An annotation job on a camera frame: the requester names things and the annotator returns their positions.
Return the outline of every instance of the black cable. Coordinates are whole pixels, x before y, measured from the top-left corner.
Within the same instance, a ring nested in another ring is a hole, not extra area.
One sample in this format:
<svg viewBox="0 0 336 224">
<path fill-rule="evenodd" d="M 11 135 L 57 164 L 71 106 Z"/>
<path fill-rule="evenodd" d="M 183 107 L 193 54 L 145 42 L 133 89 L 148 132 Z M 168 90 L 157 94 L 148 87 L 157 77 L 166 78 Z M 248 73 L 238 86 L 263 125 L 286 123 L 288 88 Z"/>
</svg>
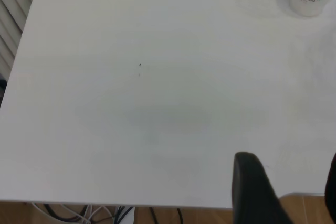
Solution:
<svg viewBox="0 0 336 224">
<path fill-rule="evenodd" d="M 154 212 L 154 209 L 152 207 L 149 208 L 149 210 L 151 211 L 151 214 L 152 214 L 152 217 L 153 217 L 153 221 L 155 224 L 159 224 L 159 222 L 157 221 L 157 217 L 156 217 L 156 214 Z"/>
<path fill-rule="evenodd" d="M 122 221 L 122 219 L 125 218 L 125 216 L 132 210 L 132 208 L 133 207 L 129 207 L 129 209 L 127 209 L 126 212 L 124 212 L 124 214 L 118 220 L 117 224 L 120 224 L 120 222 Z"/>
<path fill-rule="evenodd" d="M 63 217 L 61 217 L 61 216 L 58 216 L 58 215 L 53 211 L 53 209 L 51 208 L 51 206 L 50 206 L 49 204 L 43 204 L 43 205 L 44 205 L 44 207 L 46 208 L 46 210 L 48 211 L 48 213 L 49 213 L 52 217 L 54 217 L 55 219 L 58 219 L 58 220 L 60 220 L 60 221 L 68 222 L 68 223 L 72 223 L 72 222 L 77 222 L 77 221 L 81 220 L 81 218 L 80 218 L 79 216 L 73 216 L 73 217 L 71 217 L 71 218 L 63 218 Z M 85 205 L 85 206 L 83 207 L 82 211 L 79 213 L 79 215 L 84 216 L 87 207 L 88 207 L 88 206 Z"/>
<path fill-rule="evenodd" d="M 183 224 L 183 217 L 180 208 L 177 209 L 178 216 L 180 217 L 180 224 Z"/>
<path fill-rule="evenodd" d="M 118 208 L 118 211 L 117 211 L 117 214 L 115 215 L 113 224 L 117 224 L 118 223 L 119 216 L 122 213 L 122 211 L 124 210 L 124 208 L 125 207 L 119 207 Z"/>
</svg>

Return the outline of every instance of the floor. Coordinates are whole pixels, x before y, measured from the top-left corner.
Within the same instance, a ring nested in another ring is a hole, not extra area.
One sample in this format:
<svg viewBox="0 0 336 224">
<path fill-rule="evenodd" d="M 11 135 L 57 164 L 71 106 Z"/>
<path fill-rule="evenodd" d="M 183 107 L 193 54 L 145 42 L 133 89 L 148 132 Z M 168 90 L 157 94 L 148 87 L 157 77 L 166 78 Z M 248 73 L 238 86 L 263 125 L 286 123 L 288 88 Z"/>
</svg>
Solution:
<svg viewBox="0 0 336 224">
<path fill-rule="evenodd" d="M 281 199 L 286 212 L 295 224 L 332 224 L 332 220 L 324 205 L 324 198 L 318 196 L 287 196 Z M 55 212 L 63 217 L 70 217 L 62 212 L 62 208 L 53 206 Z M 71 206 L 78 210 L 81 206 Z M 159 224 L 180 223 L 176 208 L 155 208 Z M 97 219 L 106 217 L 101 212 Z M 185 224 L 230 224 L 232 223 L 232 212 L 229 210 L 215 209 L 182 209 Z M 58 224 L 61 222 L 52 220 L 25 203 L 0 203 L 0 223 L 2 224 Z M 137 208 L 135 212 L 136 224 L 154 224 L 149 208 Z"/>
</svg>

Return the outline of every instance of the white table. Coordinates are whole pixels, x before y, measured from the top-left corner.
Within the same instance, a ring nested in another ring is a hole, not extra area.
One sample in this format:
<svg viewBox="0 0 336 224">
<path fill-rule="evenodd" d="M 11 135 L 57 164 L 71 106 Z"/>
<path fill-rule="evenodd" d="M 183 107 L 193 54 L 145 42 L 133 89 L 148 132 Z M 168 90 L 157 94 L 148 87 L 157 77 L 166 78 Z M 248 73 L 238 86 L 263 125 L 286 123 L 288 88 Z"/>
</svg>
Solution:
<svg viewBox="0 0 336 224">
<path fill-rule="evenodd" d="M 231 207 L 238 151 L 260 158 L 278 196 L 323 193 L 335 10 L 34 0 L 0 109 L 0 199 Z"/>
</svg>

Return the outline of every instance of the cable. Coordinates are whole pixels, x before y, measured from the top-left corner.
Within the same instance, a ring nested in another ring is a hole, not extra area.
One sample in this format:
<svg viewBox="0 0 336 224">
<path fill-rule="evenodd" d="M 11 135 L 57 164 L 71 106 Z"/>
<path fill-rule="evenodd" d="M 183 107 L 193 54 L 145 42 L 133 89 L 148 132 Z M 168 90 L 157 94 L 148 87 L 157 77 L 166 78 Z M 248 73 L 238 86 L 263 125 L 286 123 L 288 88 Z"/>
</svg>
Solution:
<svg viewBox="0 0 336 224">
<path fill-rule="evenodd" d="M 178 216 L 180 217 L 180 224 L 183 224 L 183 217 L 180 208 L 177 209 Z"/>
<path fill-rule="evenodd" d="M 81 218 L 78 217 L 78 216 L 73 216 L 73 217 L 71 217 L 71 218 L 63 218 L 63 217 L 61 217 L 61 216 L 58 216 L 58 215 L 53 211 L 53 209 L 50 207 L 49 204 L 43 204 L 43 205 L 44 205 L 44 207 L 46 208 L 47 212 L 48 212 L 52 217 L 54 217 L 54 218 L 57 219 L 57 220 L 60 220 L 60 221 L 63 221 L 63 222 L 67 222 L 67 223 L 73 223 L 73 222 L 77 222 L 77 221 L 79 221 L 79 220 L 81 219 Z M 84 213 L 85 213 L 85 211 L 86 211 L 86 208 L 87 208 L 87 207 L 88 207 L 88 206 L 85 205 L 85 206 L 83 207 L 82 211 L 79 213 L 79 215 L 83 216 Z"/>
<path fill-rule="evenodd" d="M 159 222 L 157 221 L 158 219 L 157 219 L 157 217 L 155 215 L 154 209 L 152 207 L 150 207 L 149 210 L 151 211 L 154 223 L 155 224 L 159 224 Z"/>
<path fill-rule="evenodd" d="M 120 216 L 120 214 L 122 213 L 122 211 L 124 210 L 124 208 L 125 208 L 125 207 L 119 207 L 119 208 L 118 208 L 118 211 L 117 211 L 117 213 L 116 213 L 116 215 L 115 215 L 113 224 L 117 224 L 117 223 L 118 223 L 119 216 Z"/>
<path fill-rule="evenodd" d="M 132 210 L 132 208 L 133 207 L 129 207 L 129 209 L 127 209 L 126 212 L 124 212 L 124 214 L 120 217 L 120 220 L 118 220 L 117 224 L 120 224 L 122 219 Z"/>
<path fill-rule="evenodd" d="M 106 206 L 103 206 L 103 208 L 106 210 L 106 212 L 107 212 L 111 217 L 113 217 L 113 214 L 111 213 L 111 211 L 110 211 Z"/>
<path fill-rule="evenodd" d="M 70 208 L 68 208 L 67 206 L 63 205 L 63 204 L 60 204 L 63 208 L 67 209 L 69 212 L 72 212 L 74 215 L 78 216 L 80 219 L 82 220 L 86 220 L 86 221 L 89 221 L 88 219 L 86 219 L 84 216 L 82 215 L 79 215 L 78 213 L 76 213 L 75 211 L 71 210 Z"/>
<path fill-rule="evenodd" d="M 88 221 L 86 222 L 86 224 L 88 224 L 90 222 L 92 216 L 95 215 L 95 213 L 98 212 L 101 208 L 102 208 L 102 206 L 98 207 L 95 211 L 93 211 L 93 213 L 89 216 Z"/>
<path fill-rule="evenodd" d="M 57 221 L 59 221 L 59 222 L 61 222 L 61 223 L 68 223 L 68 222 L 64 222 L 64 221 L 55 219 L 53 216 L 47 214 L 47 213 L 44 212 L 42 209 L 40 209 L 35 203 L 32 203 L 32 205 L 33 205 L 39 212 L 41 212 L 43 215 L 47 216 L 48 218 L 53 219 L 53 220 L 57 220 Z"/>
<path fill-rule="evenodd" d="M 88 210 L 90 209 L 91 206 L 92 206 L 92 205 L 89 205 L 89 206 L 87 207 L 87 209 L 85 210 L 84 217 L 86 217 L 86 213 L 88 212 Z"/>
</svg>

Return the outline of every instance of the black object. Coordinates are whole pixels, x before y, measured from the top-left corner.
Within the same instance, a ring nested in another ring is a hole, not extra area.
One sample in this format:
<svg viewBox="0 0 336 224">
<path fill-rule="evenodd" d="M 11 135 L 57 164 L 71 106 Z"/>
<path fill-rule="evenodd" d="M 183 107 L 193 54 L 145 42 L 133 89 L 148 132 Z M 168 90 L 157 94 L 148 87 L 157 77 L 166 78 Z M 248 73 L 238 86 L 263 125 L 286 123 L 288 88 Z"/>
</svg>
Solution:
<svg viewBox="0 0 336 224">
<path fill-rule="evenodd" d="M 120 224 L 120 222 L 122 221 L 123 218 L 125 218 L 125 216 L 132 210 L 133 207 L 129 207 L 125 213 L 120 217 L 120 219 L 117 220 L 117 224 Z"/>
<path fill-rule="evenodd" d="M 121 215 L 122 211 L 124 210 L 125 207 L 119 207 L 118 208 L 118 211 L 115 215 L 115 218 L 114 218 L 114 222 L 113 224 L 117 224 L 118 223 L 118 219 L 119 219 L 119 216 Z"/>
<path fill-rule="evenodd" d="M 0 80 L 0 89 L 2 90 L 6 90 L 6 87 L 7 87 L 7 81 L 5 80 Z"/>
<path fill-rule="evenodd" d="M 325 185 L 324 200 L 331 219 L 336 223 L 336 154 L 332 159 L 327 183 Z"/>
<path fill-rule="evenodd" d="M 178 216 L 180 218 L 180 224 L 183 224 L 183 217 L 182 217 L 182 213 L 181 213 L 180 208 L 177 209 L 177 212 L 178 212 Z"/>
<path fill-rule="evenodd" d="M 153 221 L 155 224 L 159 224 L 159 222 L 157 221 L 157 217 L 156 217 L 156 214 L 154 212 L 154 209 L 152 207 L 149 208 L 149 210 L 151 211 L 151 214 L 152 214 L 152 217 L 153 217 Z"/>
<path fill-rule="evenodd" d="M 48 213 L 49 213 L 52 217 L 54 217 L 55 219 L 58 219 L 58 220 L 60 220 L 60 221 L 73 223 L 73 222 L 77 222 L 77 221 L 81 220 L 81 218 L 78 217 L 78 216 L 73 216 L 73 217 L 71 217 L 71 218 L 63 218 L 63 217 L 61 217 L 61 216 L 58 216 L 58 215 L 53 211 L 53 209 L 51 208 L 51 206 L 50 206 L 49 204 L 43 204 L 43 205 L 44 205 L 44 207 L 46 208 L 46 210 L 48 211 Z M 88 206 L 85 205 L 85 206 L 83 207 L 82 211 L 79 213 L 79 215 L 83 216 L 83 215 L 85 214 L 85 211 L 86 211 L 86 208 L 87 208 L 87 207 L 88 207 Z"/>
<path fill-rule="evenodd" d="M 235 155 L 232 180 L 233 223 L 292 224 L 256 155 Z"/>
</svg>

